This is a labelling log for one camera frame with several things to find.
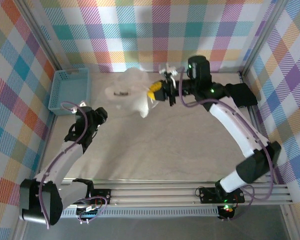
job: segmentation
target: blue plastic basket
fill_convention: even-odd
[[[59,70],[54,73],[48,109],[55,115],[70,115],[70,111],[61,107],[61,103],[69,101],[79,104],[85,101],[90,104],[91,79],[89,68]]]

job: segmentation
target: plaid wallpaper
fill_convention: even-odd
[[[13,0],[0,0],[0,240],[18,220],[19,184],[43,152],[53,74]]]
[[[248,83],[260,99],[259,121],[283,149],[276,173],[300,219],[300,0],[290,0],[262,48]]]
[[[276,0],[27,0],[64,68],[158,71],[205,55],[244,66]]]

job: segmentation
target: marble-pattern surface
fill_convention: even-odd
[[[104,107],[108,120],[67,178],[217,181],[244,159],[231,135],[202,106],[186,108],[178,99],[173,107],[160,102],[142,118],[108,103],[104,90],[119,74],[91,73],[91,106]],[[162,79],[158,73],[149,77]],[[222,84],[240,82],[236,73],[213,73],[212,79]],[[241,110],[248,119],[248,111]],[[43,167],[57,154],[74,121],[73,115],[57,118]]]

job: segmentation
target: yellow object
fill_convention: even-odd
[[[148,97],[152,100],[156,100],[155,92],[159,91],[162,88],[162,82],[157,81],[154,84],[152,84],[151,87],[149,87],[149,91],[147,93]]]

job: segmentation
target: white plastic bag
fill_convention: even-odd
[[[105,89],[105,95],[118,109],[139,112],[145,118],[149,110],[158,104],[147,95],[151,85],[147,72],[132,67]]]

